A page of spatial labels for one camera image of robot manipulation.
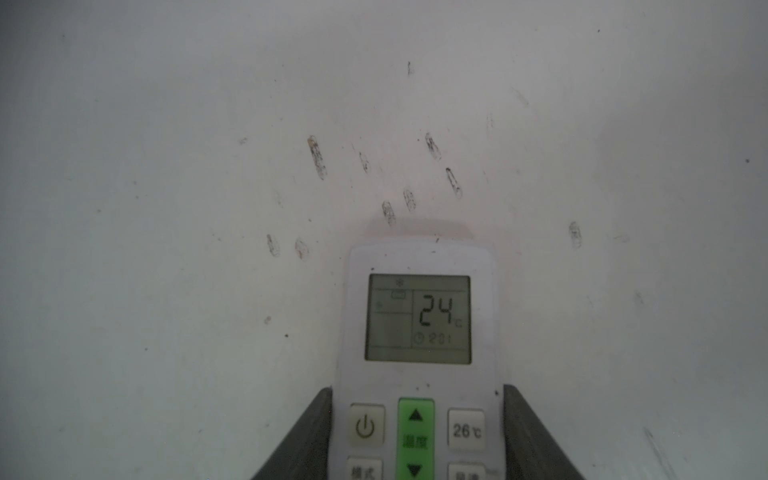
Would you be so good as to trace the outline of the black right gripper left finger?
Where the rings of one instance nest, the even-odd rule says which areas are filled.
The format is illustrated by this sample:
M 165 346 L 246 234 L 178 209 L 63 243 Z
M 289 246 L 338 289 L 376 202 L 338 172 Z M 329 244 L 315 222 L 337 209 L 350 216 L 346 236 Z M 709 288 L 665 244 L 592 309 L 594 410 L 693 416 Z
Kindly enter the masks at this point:
M 326 480 L 332 429 L 331 387 L 322 388 L 252 480 Z

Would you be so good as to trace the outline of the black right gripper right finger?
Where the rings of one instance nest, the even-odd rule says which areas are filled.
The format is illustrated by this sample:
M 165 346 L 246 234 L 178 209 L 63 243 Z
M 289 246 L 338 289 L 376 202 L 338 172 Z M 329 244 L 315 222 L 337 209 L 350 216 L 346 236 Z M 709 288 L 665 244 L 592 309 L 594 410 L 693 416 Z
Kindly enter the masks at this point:
M 503 386 L 507 480 L 584 480 L 520 390 Z

